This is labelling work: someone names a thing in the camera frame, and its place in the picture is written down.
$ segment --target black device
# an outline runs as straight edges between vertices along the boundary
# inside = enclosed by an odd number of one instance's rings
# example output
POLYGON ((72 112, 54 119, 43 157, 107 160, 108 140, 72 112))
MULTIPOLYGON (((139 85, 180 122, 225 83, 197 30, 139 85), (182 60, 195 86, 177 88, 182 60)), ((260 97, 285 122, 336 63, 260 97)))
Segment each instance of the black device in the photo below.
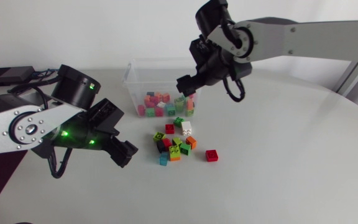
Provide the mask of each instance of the black device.
POLYGON ((28 83, 34 72, 32 66, 0 68, 0 86, 28 83))

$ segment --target pile of lego bricks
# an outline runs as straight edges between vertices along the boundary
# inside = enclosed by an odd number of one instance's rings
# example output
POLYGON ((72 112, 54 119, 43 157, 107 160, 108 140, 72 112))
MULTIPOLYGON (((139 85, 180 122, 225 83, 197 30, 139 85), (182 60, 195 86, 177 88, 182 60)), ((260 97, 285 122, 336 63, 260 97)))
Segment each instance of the pile of lego bricks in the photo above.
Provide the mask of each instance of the pile of lego bricks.
MULTIPOLYGON (((160 152, 160 165, 166 166, 169 161, 179 161, 181 154, 190 155, 191 150, 196 149, 197 141, 191 136, 191 124, 183 118, 177 117, 173 124, 165 125, 165 134, 157 132, 153 140, 157 144, 157 149, 160 152), (181 134, 187 136, 185 142, 180 138, 172 138, 172 141, 167 138, 168 134, 175 134, 175 126, 181 128, 181 134)), ((207 150, 205 152, 206 160, 208 162, 218 161, 218 154, 216 150, 207 150)))
POLYGON ((192 116, 194 108, 194 95, 189 97, 182 95, 171 103, 171 96, 168 93, 147 92, 144 97, 144 105, 138 105, 137 112, 140 116, 146 117, 161 117, 164 114, 175 116, 183 112, 185 116, 192 116))

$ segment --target green lego brick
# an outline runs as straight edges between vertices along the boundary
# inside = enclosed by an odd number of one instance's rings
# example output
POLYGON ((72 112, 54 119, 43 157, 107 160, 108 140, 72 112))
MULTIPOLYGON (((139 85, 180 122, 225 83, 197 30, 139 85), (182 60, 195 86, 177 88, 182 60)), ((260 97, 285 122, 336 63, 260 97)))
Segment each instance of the green lego brick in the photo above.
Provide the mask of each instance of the green lego brick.
POLYGON ((191 151, 191 145, 187 145, 186 143, 180 144, 180 152, 188 156, 191 151))
POLYGON ((180 149, 178 146, 170 146, 169 147, 169 156, 172 159, 180 158, 180 149))
POLYGON ((174 124, 176 127, 181 128, 181 123, 184 122, 184 121, 185 121, 185 120, 184 120, 183 118, 177 117, 177 118, 174 120, 173 124, 174 124))
POLYGON ((154 110, 154 108, 147 108, 147 109, 146 109, 146 116, 148 116, 148 117, 154 117, 154 116, 155 116, 155 110, 154 110))
POLYGON ((194 109, 186 110, 186 113, 185 113, 186 116, 192 116, 193 114, 194 114, 194 109))
POLYGON ((180 144, 182 143, 181 139, 180 138, 173 138, 172 139, 172 143, 174 146, 180 146, 180 144))
POLYGON ((160 133, 160 132, 157 132, 155 133, 154 137, 153 137, 153 140, 155 142, 158 142, 159 140, 163 140, 165 139, 165 134, 164 133, 160 133))

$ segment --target red lego brick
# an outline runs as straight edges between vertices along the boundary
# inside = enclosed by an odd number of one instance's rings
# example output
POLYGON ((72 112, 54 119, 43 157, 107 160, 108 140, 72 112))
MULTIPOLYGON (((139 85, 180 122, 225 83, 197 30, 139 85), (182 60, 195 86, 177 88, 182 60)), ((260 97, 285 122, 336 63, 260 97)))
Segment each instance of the red lego brick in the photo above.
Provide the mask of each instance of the red lego brick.
POLYGON ((143 105, 138 105, 137 106, 137 112, 138 112, 139 116, 144 116, 144 114, 145 114, 144 106, 143 105))
POLYGON ((175 127, 173 126, 173 124, 165 125, 165 134, 175 134, 175 127))
POLYGON ((207 150, 205 151, 206 160, 208 162, 216 162, 218 161, 219 157, 216 153, 216 150, 207 150))
POLYGON ((169 147, 172 146, 171 140, 169 140, 168 138, 165 138, 162 140, 162 142, 164 142, 165 150, 169 151, 169 147))
POLYGON ((153 102, 145 102, 147 108, 153 108, 155 104, 153 102))
POLYGON ((150 102, 153 102, 155 105, 160 102, 160 99, 156 96, 150 97, 150 102))
POLYGON ((170 95, 168 93, 165 93, 164 95, 162 95, 162 101, 164 103, 168 103, 170 101, 170 95))
POLYGON ((164 116, 164 109, 157 106, 155 108, 155 116, 164 116))

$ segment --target black cable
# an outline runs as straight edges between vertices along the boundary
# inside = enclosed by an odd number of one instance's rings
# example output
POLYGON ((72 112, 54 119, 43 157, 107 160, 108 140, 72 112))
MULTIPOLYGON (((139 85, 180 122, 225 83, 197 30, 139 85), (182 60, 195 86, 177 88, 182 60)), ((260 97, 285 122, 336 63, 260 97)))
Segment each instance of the black cable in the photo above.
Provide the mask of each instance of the black cable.
POLYGON ((227 82, 227 77, 224 77, 224 78, 223 78, 224 88, 226 89, 226 91, 227 91, 227 93, 229 94, 230 98, 231 98, 232 100, 234 100, 235 102, 238 103, 238 102, 240 102, 241 100, 243 100, 243 99, 246 97, 246 91, 245 91, 245 89, 244 89, 244 86, 243 86, 241 80, 236 80, 236 81, 234 81, 234 82, 236 83, 237 87, 238 87, 239 90, 240 90, 240 97, 239 97, 239 98, 236 97, 236 96, 234 96, 233 93, 231 92, 231 90, 230 90, 230 88, 229 88, 229 84, 228 84, 228 82, 227 82))
POLYGON ((51 78, 49 80, 41 81, 41 82, 33 82, 33 83, 26 83, 17 85, 14 88, 8 90, 8 93, 17 93, 19 90, 25 90, 28 88, 38 87, 38 86, 44 86, 44 85, 50 85, 56 82, 59 82, 62 79, 61 76, 57 76, 55 78, 51 78))
POLYGON ((50 157, 48 158, 49 169, 52 177, 59 179, 65 173, 68 159, 70 158, 73 148, 67 148, 65 156, 63 157, 62 164, 58 171, 56 171, 56 154, 55 150, 52 150, 50 157))

